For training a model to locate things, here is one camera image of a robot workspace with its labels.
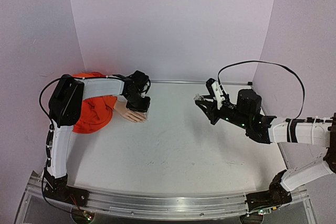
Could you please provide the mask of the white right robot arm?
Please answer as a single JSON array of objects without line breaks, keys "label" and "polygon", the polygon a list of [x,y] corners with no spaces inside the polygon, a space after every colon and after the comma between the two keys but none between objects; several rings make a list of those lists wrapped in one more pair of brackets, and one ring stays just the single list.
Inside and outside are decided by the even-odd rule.
[{"label": "white right robot arm", "polygon": [[240,90],[236,103],[219,91],[197,94],[194,101],[212,125],[223,120],[244,130],[256,143],[284,148],[289,168],[279,183],[285,191],[335,173],[335,116],[285,119],[263,115],[261,97],[252,89]]}]

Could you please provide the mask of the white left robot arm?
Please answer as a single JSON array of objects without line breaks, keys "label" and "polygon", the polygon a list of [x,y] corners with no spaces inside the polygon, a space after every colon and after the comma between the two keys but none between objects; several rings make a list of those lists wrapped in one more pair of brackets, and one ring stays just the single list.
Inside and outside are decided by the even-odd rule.
[{"label": "white left robot arm", "polygon": [[51,184],[51,194],[59,201],[66,201],[71,196],[71,190],[58,179],[67,179],[66,158],[70,135],[80,119],[83,100],[107,95],[123,96],[128,109],[146,113],[150,106],[150,97],[146,94],[151,81],[148,75],[137,70],[127,77],[120,74],[103,77],[73,77],[65,74],[53,82],[56,87],[46,112],[50,126],[44,174]]}]

